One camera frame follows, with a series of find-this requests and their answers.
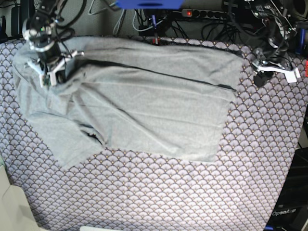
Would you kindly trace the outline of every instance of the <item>cable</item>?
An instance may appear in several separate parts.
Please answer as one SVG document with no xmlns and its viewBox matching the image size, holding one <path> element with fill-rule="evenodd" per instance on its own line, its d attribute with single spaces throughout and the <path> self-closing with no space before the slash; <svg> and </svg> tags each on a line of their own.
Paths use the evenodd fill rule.
<svg viewBox="0 0 308 231">
<path fill-rule="evenodd" d="M 283 27 L 282 21 L 280 20 L 280 18 L 279 18 L 278 16 L 276 16 L 276 15 L 274 15 L 274 14 L 271 14 L 271 13 L 266 13 L 266 14 L 271 15 L 271 16 L 275 17 L 276 19 L 278 19 L 279 22 L 280 22 L 280 24 L 282 25 L 282 28 L 283 28 L 282 42 L 279 44 L 279 46 L 277 47 L 277 49 L 276 49 L 275 51 L 273 51 L 272 54 L 270 54 L 268 57 L 266 57 L 267 60 L 268 60 L 268 59 L 270 59 L 271 57 L 273 57 L 273 56 L 280 50 L 280 48 L 283 46 L 283 44 L 284 44 L 284 42 L 285 42 L 284 37 L 285 37 L 285 35 L 286 35 L 286 32 L 285 32 L 285 29 L 284 29 L 284 27 Z"/>
<path fill-rule="evenodd" d="M 101 10 L 92 13 L 91 10 L 92 10 L 92 8 L 93 8 L 94 3 L 95 3 L 95 0 L 92 0 L 91 5 L 90 5 L 89 10 L 88 10 L 88 15 L 96 15 L 96 14 L 102 13 L 102 12 L 104 12 L 104 11 L 107 10 L 107 7 L 104 7 L 104 8 L 102 8 Z M 110 7 L 113 7 L 113 6 L 115 6 L 115 5 L 116 5 L 116 2 L 111 3 L 109 6 L 110 6 Z"/>
<path fill-rule="evenodd" d="M 65 29 L 65 28 L 71 27 L 71 26 L 81 17 L 82 13 L 83 13 L 84 10 L 86 9 L 86 5 L 87 5 L 87 0 L 83 0 L 83 1 L 82 1 L 82 5 L 81 5 L 81 8 L 80 8 L 78 14 L 75 16 L 75 18 L 74 18 L 71 22 L 69 22 L 68 24 L 66 24 L 66 25 L 64 25 L 64 26 L 58 25 L 58 27 L 59 27 L 60 29 Z"/>
<path fill-rule="evenodd" d="M 243 39 L 242 39 L 242 37 L 241 37 L 241 34 L 238 33 L 238 35 L 239 35 L 239 39 L 240 39 L 241 43 L 242 43 L 243 45 L 245 45 L 245 43 L 244 43 L 244 41 L 243 41 Z"/>
<path fill-rule="evenodd" d="M 145 29 L 143 29 L 143 30 L 137 29 L 137 28 L 135 27 L 135 19 L 136 19 L 136 16 L 137 16 L 137 13 L 135 12 L 135 15 L 134 15 L 133 21 L 132 21 L 132 25 L 133 25 L 133 28 L 134 28 L 136 31 L 138 31 L 138 32 L 144 32 L 144 31 L 147 31 L 147 30 L 151 30 L 151 29 L 153 28 L 153 26 L 149 26 L 148 28 L 145 28 Z M 165 20 L 165 18 L 162 19 L 161 21 L 159 21 L 159 22 L 157 23 L 157 25 L 161 24 L 164 20 Z"/>
<path fill-rule="evenodd" d="M 224 36 L 227 35 L 228 38 L 229 38 L 228 41 L 231 41 L 231 42 L 234 43 L 236 34 L 239 34 L 240 32 L 239 32 L 239 30 L 238 30 L 236 27 L 234 27 L 234 26 L 231 26 L 231 25 L 229 25 L 229 24 L 227 24 L 227 26 L 229 26 L 229 28 L 227 28 L 227 29 L 221 34 L 220 37 L 223 38 Z"/>
<path fill-rule="evenodd" d="M 267 30 L 265 30 L 263 33 L 259 34 L 259 35 L 254 35 L 254 34 L 251 34 L 247 31 L 245 31 L 242 26 L 240 24 L 238 24 L 235 20 L 235 17 L 233 15 L 233 12 L 232 12 L 232 6 L 234 4 L 234 1 L 235 0 L 229 0 L 229 6 L 228 6 L 228 14 L 229 14 L 229 18 L 231 19 L 232 23 L 235 25 L 235 27 L 243 34 L 246 34 L 248 36 L 251 36 L 253 38 L 257 38 L 257 39 L 260 39 L 260 38 L 263 38 L 266 36 L 267 34 Z"/>
<path fill-rule="evenodd" d="M 183 28 L 179 25 L 179 23 L 174 20 L 174 22 L 178 25 L 179 30 L 181 31 L 181 34 L 183 35 L 183 37 L 186 37 L 188 39 L 188 35 L 185 33 L 185 31 L 183 30 Z"/>
<path fill-rule="evenodd" d="M 145 19 L 143 19 L 143 16 L 142 16 L 142 9 L 140 9 L 140 17 L 141 17 L 141 20 L 143 21 L 143 22 L 146 22 L 146 18 Z"/>
<path fill-rule="evenodd" d="M 69 51 L 69 49 L 67 48 L 67 46 L 64 44 L 63 40 L 61 40 L 61 38 L 59 37 L 59 34 L 58 34 L 58 25 L 56 25 L 55 31 L 56 31 L 57 39 L 59 40 L 59 42 L 62 43 L 62 45 L 63 45 L 64 48 L 66 49 L 66 52 L 71 56 L 71 58 L 73 58 L 72 53 Z"/>
<path fill-rule="evenodd" d="M 62 7 L 61 7 L 61 9 L 59 10 L 59 13 L 58 13 L 58 15 L 59 15 L 59 16 L 61 16 L 62 11 L 63 11 L 64 7 L 65 7 L 65 6 L 66 6 L 66 4 L 67 4 L 67 1 L 68 1 L 68 0 L 64 0 L 64 1 L 63 1 L 63 3 L 62 3 Z"/>
<path fill-rule="evenodd" d="M 11 4 L 11 5 L 7 5 L 7 6 L 0 6 L 0 9 L 4 9 L 4 8 L 8 8 L 10 6 L 20 6 L 20 4 Z"/>
<path fill-rule="evenodd" d="M 222 23 L 208 23 L 206 25 L 204 25 L 201 29 L 201 37 L 203 40 L 205 40 L 205 37 L 204 37 L 204 30 L 205 28 L 207 28 L 208 26 L 211 26 L 211 25 L 221 25 Z"/>
<path fill-rule="evenodd" d="M 120 27 L 121 27 L 121 24 L 123 24 L 123 20 L 124 20 L 124 17 L 126 15 L 126 10 L 122 10 L 122 13 L 119 17 L 119 20 L 117 21 L 115 27 L 114 27 L 114 30 L 113 30 L 113 35 L 118 35 L 119 31 L 120 31 Z"/>
<path fill-rule="evenodd" d="M 107 9 L 110 10 L 110 11 L 112 11 L 112 12 L 117 12 L 117 11 L 119 11 L 119 10 L 121 9 L 121 8 L 116 8 L 116 9 L 114 9 L 113 7 L 111 7 L 111 6 L 109 5 L 109 3 L 108 3 L 106 0 L 102 0 L 102 1 L 105 3 Z"/>
<path fill-rule="evenodd" d="M 173 29 L 175 36 L 178 38 L 179 36 L 178 36 L 177 31 L 175 29 L 177 29 L 177 30 L 179 30 L 179 29 L 172 26 L 172 25 L 171 25 L 171 28 Z"/>
<path fill-rule="evenodd" d="M 64 42 L 64 41 L 67 41 L 69 39 L 71 39 L 73 36 L 75 35 L 75 30 L 72 29 L 72 28 L 67 28 L 67 29 L 64 29 L 63 31 L 61 31 L 60 34 L 58 34 L 59 38 L 60 38 L 60 42 Z"/>
<path fill-rule="evenodd" d="M 288 61 L 288 62 L 289 62 L 290 67 L 291 67 L 291 68 L 293 68 L 292 62 L 291 62 L 288 58 L 286 58 L 286 57 L 284 57 L 284 56 L 282 56 L 282 55 L 276 55 L 276 57 L 279 57 L 279 58 L 282 58 L 282 59 L 284 59 L 284 60 Z"/>
<path fill-rule="evenodd" d="M 208 38 L 210 37 L 212 31 L 215 30 L 215 29 L 216 29 L 216 26 L 214 26 L 214 27 L 208 32 L 207 37 L 206 37 L 206 40 L 208 40 Z"/>
<path fill-rule="evenodd" d="M 217 40 L 217 39 L 220 39 L 220 37 L 222 37 L 224 34 L 225 34 L 225 31 L 227 32 L 229 29 L 227 28 L 228 26 L 228 20 L 226 19 L 225 20 L 225 23 L 224 23 L 224 26 L 223 26 L 223 29 L 220 31 L 220 33 L 214 38 L 214 40 Z"/>
<path fill-rule="evenodd" d="M 142 16 L 139 14 L 138 10 L 135 9 L 135 12 L 137 13 L 137 20 L 138 20 L 138 23 L 139 25 L 142 25 L 143 26 L 143 19 L 142 19 Z"/>
<path fill-rule="evenodd" d="M 256 33 L 258 33 L 260 30 L 262 30 L 263 28 L 265 28 L 265 26 L 263 26 L 263 27 L 261 27 L 260 29 L 258 29 L 258 30 L 254 33 L 254 35 L 255 35 Z M 250 41 L 250 39 L 251 39 L 251 37 L 249 37 L 249 38 L 247 39 L 247 41 L 246 41 L 245 44 L 247 44 L 247 43 Z"/>
</svg>

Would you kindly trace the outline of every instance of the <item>blue object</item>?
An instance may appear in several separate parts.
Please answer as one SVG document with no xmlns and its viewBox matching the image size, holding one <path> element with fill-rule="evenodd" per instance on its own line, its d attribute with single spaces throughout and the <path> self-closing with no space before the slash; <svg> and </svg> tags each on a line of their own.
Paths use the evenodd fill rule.
<svg viewBox="0 0 308 231">
<path fill-rule="evenodd" d="M 296 54 L 302 54 L 303 50 L 305 48 L 305 38 L 306 38 L 306 30 L 300 29 L 300 41 L 299 41 L 299 47 L 296 49 Z"/>
<path fill-rule="evenodd" d="M 179 9 L 184 0 L 118 0 L 123 9 Z"/>
<path fill-rule="evenodd" d="M 264 230 L 274 230 L 274 228 L 272 226 L 265 226 L 265 229 Z"/>
<path fill-rule="evenodd" d="M 156 24 L 156 17 L 155 17 L 155 15 L 152 15 L 152 23 L 153 23 L 154 28 L 156 29 L 157 24 Z"/>
</svg>

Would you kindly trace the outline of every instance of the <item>electronics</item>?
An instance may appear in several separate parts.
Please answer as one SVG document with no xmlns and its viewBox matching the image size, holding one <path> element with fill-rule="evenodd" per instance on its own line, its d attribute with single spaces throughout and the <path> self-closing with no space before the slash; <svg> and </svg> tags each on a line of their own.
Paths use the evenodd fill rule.
<svg viewBox="0 0 308 231">
<path fill-rule="evenodd" d="M 8 36 L 5 33 L 6 31 L 6 19 L 5 16 L 0 17 L 0 43 L 6 42 L 8 40 Z"/>
<path fill-rule="evenodd" d="M 179 9 L 184 0 L 118 0 L 123 9 Z"/>
<path fill-rule="evenodd" d="M 11 34 L 12 36 L 20 35 L 22 31 L 20 6 L 13 7 L 11 14 Z"/>
<path fill-rule="evenodd" d="M 222 11 L 207 11 L 195 9 L 182 9 L 182 16 L 185 18 L 204 18 L 204 19 L 226 19 L 228 13 Z"/>
<path fill-rule="evenodd" d="M 31 18 L 35 13 L 34 0 L 21 0 L 20 1 L 20 18 L 21 24 Z"/>
<path fill-rule="evenodd" d="M 308 220 L 308 148 L 296 150 L 268 226 L 301 231 Z"/>
<path fill-rule="evenodd" d="M 257 32 L 252 33 L 237 20 L 240 5 L 238 5 L 238 11 L 233 12 L 234 4 L 238 2 L 245 1 L 228 1 L 228 12 L 232 23 L 249 38 L 262 38 L 268 42 L 266 46 L 255 49 L 257 58 L 253 61 L 253 69 L 256 73 L 254 83 L 258 87 L 263 87 L 272 78 L 274 72 L 284 73 L 289 83 L 297 82 L 297 78 L 300 77 L 299 70 L 293 67 L 289 59 L 285 57 L 289 49 L 289 41 L 296 36 L 299 29 L 295 17 L 289 13 L 290 9 L 279 0 L 247 0 L 243 7 L 248 8 L 252 15 L 263 24 Z"/>
</svg>

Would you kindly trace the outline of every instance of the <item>black wire bundle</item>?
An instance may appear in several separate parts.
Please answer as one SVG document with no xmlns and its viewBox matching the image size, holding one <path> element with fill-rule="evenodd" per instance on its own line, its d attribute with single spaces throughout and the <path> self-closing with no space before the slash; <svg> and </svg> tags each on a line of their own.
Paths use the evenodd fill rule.
<svg viewBox="0 0 308 231">
<path fill-rule="evenodd" d="M 59 15 L 61 15 L 63 8 L 65 7 L 65 5 L 67 4 L 67 0 L 64 1 L 63 3 L 63 7 L 59 12 Z M 70 21 L 68 24 L 66 25 L 57 25 L 58 28 L 60 29 L 65 29 L 65 28 L 69 28 L 71 27 L 73 24 L 75 24 L 75 22 L 77 22 L 77 20 L 81 17 L 82 13 L 84 12 L 84 10 L 86 9 L 86 5 L 87 5 L 87 0 L 83 0 L 82 1 L 82 5 L 80 7 L 80 10 L 78 12 L 78 14 L 75 16 L 75 18 L 73 18 L 72 21 Z"/>
<path fill-rule="evenodd" d="M 230 36 L 230 32 L 232 33 L 235 33 L 235 32 L 238 32 L 238 30 L 234 27 L 234 26 L 231 26 L 228 24 L 228 22 L 214 22 L 214 23 L 208 23 L 206 25 L 204 25 L 201 29 L 201 37 L 203 40 L 208 40 L 211 33 L 213 32 L 214 29 L 217 28 L 217 26 L 219 25 L 224 25 L 223 29 L 221 30 L 221 32 L 214 38 L 214 40 L 217 40 L 217 39 L 221 39 L 223 38 L 225 35 L 228 35 L 229 38 L 231 38 Z M 213 26 L 211 28 L 211 30 L 209 31 L 209 33 L 207 34 L 207 37 L 204 37 L 204 31 L 207 27 L 209 26 Z"/>
<path fill-rule="evenodd" d="M 266 13 L 266 14 L 268 14 L 268 15 L 270 15 L 270 16 L 276 18 L 276 19 L 280 22 L 280 24 L 283 25 L 282 21 L 280 20 L 280 18 L 279 18 L 278 16 L 276 16 L 276 15 L 274 15 L 274 14 L 271 14 L 271 13 Z M 282 46 L 284 45 L 284 43 L 285 43 L 284 37 L 285 37 L 285 35 L 286 35 L 287 32 L 285 31 L 285 29 L 284 29 L 283 26 L 282 26 L 282 28 L 283 28 L 282 41 L 281 41 L 281 43 L 278 45 L 278 47 L 276 48 L 276 50 L 274 50 L 274 51 L 272 52 L 272 54 L 270 54 L 268 57 L 266 57 L 267 60 L 269 60 L 269 59 L 272 58 L 276 53 L 278 53 L 279 50 L 281 49 L 281 47 L 282 47 Z"/>
<path fill-rule="evenodd" d="M 139 25 L 144 25 L 143 23 L 146 22 L 146 19 L 143 19 L 143 16 L 142 16 L 142 10 L 140 10 L 140 12 L 135 9 L 135 12 L 137 13 L 137 20 L 138 20 L 138 23 Z"/>
<path fill-rule="evenodd" d="M 62 8 L 59 10 L 59 14 L 58 14 L 58 17 L 61 17 L 61 13 L 64 9 L 64 7 L 66 6 L 67 4 L 67 0 L 65 0 L 62 4 Z M 68 24 L 64 25 L 64 26 L 61 26 L 59 24 L 56 24 L 56 27 L 55 27 L 55 32 L 56 32 L 56 37 L 57 37 L 57 40 L 62 43 L 62 45 L 64 46 L 64 48 L 66 49 L 67 53 L 70 54 L 70 56 L 72 57 L 72 54 L 71 52 L 69 51 L 69 49 L 67 48 L 67 46 L 64 44 L 64 42 L 66 40 L 69 40 L 71 39 L 74 35 L 75 35 L 75 30 L 70 28 L 82 15 L 82 13 L 84 12 L 84 10 L 86 9 L 86 5 L 87 5 L 87 0 L 83 0 L 82 2 L 82 5 L 81 5 L 81 8 L 78 12 L 78 14 L 75 16 L 75 18 L 70 21 Z M 62 29 L 63 31 L 61 33 L 58 33 L 58 28 Z"/>
<path fill-rule="evenodd" d="M 188 39 L 188 35 L 186 34 L 186 32 L 184 31 L 184 29 L 181 27 L 181 25 L 179 24 L 179 20 L 176 20 L 176 17 L 173 15 L 173 12 L 169 12 L 169 11 L 166 11 L 166 14 L 167 14 L 167 27 L 168 28 L 172 28 L 176 37 L 178 37 L 178 32 L 180 32 L 181 36 L 185 39 Z"/>
<path fill-rule="evenodd" d="M 229 18 L 231 19 L 232 23 L 234 24 L 234 26 L 243 34 L 246 34 L 252 38 L 257 38 L 257 39 L 260 39 L 260 38 L 264 38 L 266 35 L 267 35 L 267 30 L 264 30 L 262 33 L 260 34 L 252 34 L 252 33 L 249 33 L 248 31 L 244 30 L 243 27 L 238 24 L 235 20 L 235 16 L 233 15 L 233 12 L 232 12 L 232 6 L 234 4 L 235 0 L 229 0 L 229 6 L 228 6 L 228 14 L 229 14 Z"/>
<path fill-rule="evenodd" d="M 122 26 L 123 26 L 123 23 L 124 23 L 124 19 L 125 19 L 125 16 L 126 16 L 126 12 L 127 12 L 127 10 L 124 11 L 123 17 L 121 18 L 119 29 L 118 29 L 118 32 L 116 33 L 116 36 L 119 36 L 119 33 L 120 33 L 121 29 L 122 29 Z"/>
</svg>

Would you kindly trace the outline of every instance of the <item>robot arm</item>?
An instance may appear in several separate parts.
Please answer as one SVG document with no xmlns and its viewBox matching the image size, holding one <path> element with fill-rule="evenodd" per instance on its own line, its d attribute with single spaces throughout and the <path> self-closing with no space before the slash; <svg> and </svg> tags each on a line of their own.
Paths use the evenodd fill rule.
<svg viewBox="0 0 308 231">
<path fill-rule="evenodd" d="M 291 16 L 280 0 L 245 1 L 248 2 L 252 14 L 262 21 L 265 28 L 259 34 L 245 33 L 254 38 L 266 38 L 268 41 L 265 47 L 255 50 L 256 59 L 253 61 L 255 84 L 258 87 L 264 86 L 272 78 L 274 71 L 283 73 L 289 83 L 297 82 L 297 78 L 300 77 L 298 68 L 292 67 L 291 62 L 286 62 L 288 59 L 285 57 L 289 40 L 297 34 L 297 20 Z M 241 26 L 236 23 L 231 11 L 233 3 L 234 0 L 230 0 L 229 15 L 241 31 Z"/>
<path fill-rule="evenodd" d="M 27 64 L 38 73 L 41 87 L 65 82 L 65 64 L 75 56 L 83 55 L 77 51 L 64 54 L 59 47 L 61 38 L 57 33 L 57 23 L 62 21 L 61 11 L 66 2 L 43 0 L 34 16 L 23 25 L 25 40 L 38 54 L 36 62 L 28 61 Z"/>
</svg>

